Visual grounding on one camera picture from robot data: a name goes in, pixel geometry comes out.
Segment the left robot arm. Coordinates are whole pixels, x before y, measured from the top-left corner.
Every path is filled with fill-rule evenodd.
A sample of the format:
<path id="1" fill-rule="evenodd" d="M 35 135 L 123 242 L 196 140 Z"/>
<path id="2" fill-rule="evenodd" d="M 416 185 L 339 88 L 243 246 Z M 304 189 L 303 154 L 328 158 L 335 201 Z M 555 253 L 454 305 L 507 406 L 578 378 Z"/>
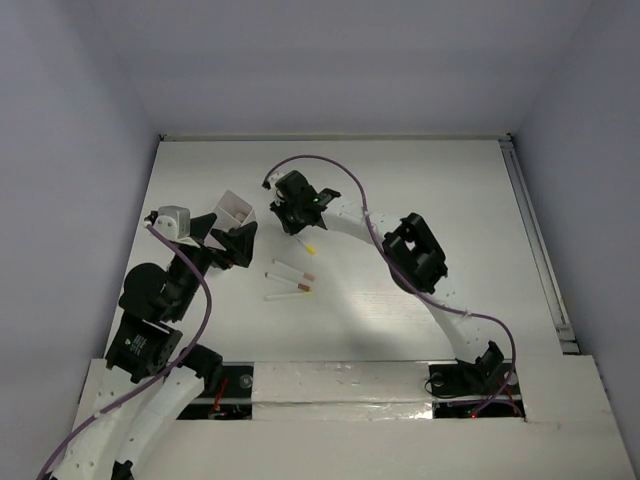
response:
<path id="1" fill-rule="evenodd" d="M 223 358 L 182 334 L 182 320 L 197 292 L 204 316 L 213 310 L 205 276 L 210 269 L 246 268 L 257 232 L 254 214 L 223 209 L 191 217 L 188 209 L 163 206 L 143 226 L 168 247 L 165 268 L 142 263 L 123 282 L 121 320 L 99 372 L 91 415 L 76 426 L 45 465 L 42 479 L 135 479 L 160 439 L 187 405 L 215 392 Z"/>

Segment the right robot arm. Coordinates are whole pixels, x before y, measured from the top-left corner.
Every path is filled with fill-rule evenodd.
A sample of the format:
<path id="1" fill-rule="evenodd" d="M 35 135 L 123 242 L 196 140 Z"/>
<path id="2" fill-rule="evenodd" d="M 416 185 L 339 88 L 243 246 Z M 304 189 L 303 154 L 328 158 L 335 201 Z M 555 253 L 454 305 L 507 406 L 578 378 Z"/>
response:
<path id="1" fill-rule="evenodd" d="M 473 392 L 490 388 L 504 355 L 463 309 L 448 279 L 446 255 L 420 215 L 395 218 L 371 213 L 335 190 L 316 190 L 297 170 L 276 171 L 263 187 L 273 193 L 270 210 L 287 234 L 318 227 L 381 248 L 396 285 L 427 307 L 449 340 L 462 384 Z"/>

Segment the white compartment organizer box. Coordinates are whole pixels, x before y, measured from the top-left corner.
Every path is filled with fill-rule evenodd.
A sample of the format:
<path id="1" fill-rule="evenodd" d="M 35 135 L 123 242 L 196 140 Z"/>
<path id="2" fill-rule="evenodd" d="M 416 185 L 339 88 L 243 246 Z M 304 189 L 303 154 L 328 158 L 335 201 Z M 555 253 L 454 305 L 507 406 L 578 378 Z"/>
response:
<path id="1" fill-rule="evenodd" d="M 213 229 L 224 232 L 243 227 L 256 220 L 254 207 L 230 190 L 227 190 L 222 195 L 213 212 L 217 215 Z M 246 215 L 246 219 L 243 222 L 234 218 L 234 215 L 238 212 Z"/>

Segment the white pencil brown eraser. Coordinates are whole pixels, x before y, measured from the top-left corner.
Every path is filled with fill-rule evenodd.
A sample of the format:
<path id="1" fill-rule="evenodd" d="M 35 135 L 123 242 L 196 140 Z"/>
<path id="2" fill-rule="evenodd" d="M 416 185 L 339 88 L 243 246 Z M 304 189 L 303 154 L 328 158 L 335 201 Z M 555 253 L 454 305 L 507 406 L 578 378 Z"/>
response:
<path id="1" fill-rule="evenodd" d="M 290 279 L 281 277 L 281 276 L 276 275 L 276 274 L 271 273 L 271 272 L 265 272 L 264 276 L 265 276 L 265 278 L 267 278 L 269 280 L 276 281 L 278 283 L 282 283 L 282 284 L 285 284 L 285 285 L 288 285 L 288 286 L 292 286 L 292 287 L 294 287 L 294 288 L 296 288 L 298 290 L 301 290 L 303 292 L 311 291 L 311 287 L 309 285 L 306 285 L 306 284 L 300 283 L 298 281 L 294 281 L 294 280 L 290 280 Z"/>

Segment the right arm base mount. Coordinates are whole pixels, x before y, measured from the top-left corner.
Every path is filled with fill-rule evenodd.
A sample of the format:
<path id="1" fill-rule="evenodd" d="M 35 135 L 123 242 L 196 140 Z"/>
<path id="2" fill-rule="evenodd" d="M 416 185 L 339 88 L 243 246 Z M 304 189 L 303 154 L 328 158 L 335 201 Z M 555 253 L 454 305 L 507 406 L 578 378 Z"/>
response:
<path id="1" fill-rule="evenodd" d="M 473 363 L 456 360 L 429 366 L 424 389 L 435 419 L 525 418 L 516 372 L 509 374 L 498 345 L 490 341 Z"/>

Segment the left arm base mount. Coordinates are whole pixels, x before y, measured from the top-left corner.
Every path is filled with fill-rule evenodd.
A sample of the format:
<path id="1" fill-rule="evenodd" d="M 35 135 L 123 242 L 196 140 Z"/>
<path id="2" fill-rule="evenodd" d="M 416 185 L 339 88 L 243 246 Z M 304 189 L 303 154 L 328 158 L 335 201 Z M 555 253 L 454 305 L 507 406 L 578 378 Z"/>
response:
<path id="1" fill-rule="evenodd" d="M 177 417 L 178 420 L 251 420 L 253 416 L 253 363 L 225 363 L 218 387 L 203 393 Z"/>

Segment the white pencil yellow tip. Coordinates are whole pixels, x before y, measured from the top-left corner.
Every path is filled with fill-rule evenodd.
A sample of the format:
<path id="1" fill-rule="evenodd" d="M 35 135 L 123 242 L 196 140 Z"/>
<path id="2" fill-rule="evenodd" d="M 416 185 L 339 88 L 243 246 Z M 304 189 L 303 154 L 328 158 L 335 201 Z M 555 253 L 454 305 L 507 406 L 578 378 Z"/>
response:
<path id="1" fill-rule="evenodd" d="M 264 296 L 264 301 L 284 301 L 284 300 L 295 300 L 301 299 L 305 297 L 312 296 L 313 292 L 292 292 L 292 293 L 279 293 L 279 294 L 269 294 Z"/>

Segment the white pencil pink eraser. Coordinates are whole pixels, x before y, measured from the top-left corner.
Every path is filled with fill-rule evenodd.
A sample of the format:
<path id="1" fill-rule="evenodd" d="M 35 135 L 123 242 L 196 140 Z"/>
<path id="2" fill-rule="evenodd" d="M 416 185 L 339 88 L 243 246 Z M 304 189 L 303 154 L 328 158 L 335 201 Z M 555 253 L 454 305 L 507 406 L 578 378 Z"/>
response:
<path id="1" fill-rule="evenodd" d="M 299 269 L 297 269 L 295 267 L 292 267 L 291 265 L 288 265 L 286 263 L 281 262 L 280 260 L 273 259 L 272 260 L 272 264 L 275 265 L 280 270 L 286 271 L 289 274 L 297 276 L 299 278 L 306 279 L 308 281 L 314 281 L 315 280 L 315 276 L 313 274 L 311 274 L 309 272 L 305 272 L 305 271 L 299 270 Z"/>

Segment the yellow pen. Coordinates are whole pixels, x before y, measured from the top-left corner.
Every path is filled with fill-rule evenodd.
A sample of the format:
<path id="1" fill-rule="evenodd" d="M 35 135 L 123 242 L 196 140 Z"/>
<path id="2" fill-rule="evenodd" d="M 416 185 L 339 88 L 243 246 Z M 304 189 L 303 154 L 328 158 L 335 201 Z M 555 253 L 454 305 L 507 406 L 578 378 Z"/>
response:
<path id="1" fill-rule="evenodd" d="M 304 250 L 309 253 L 310 255 L 315 255 L 316 254 L 316 249 L 311 246 L 309 243 L 303 241 L 302 239 L 298 238 L 297 236 L 293 236 L 293 239 L 300 244 Z"/>

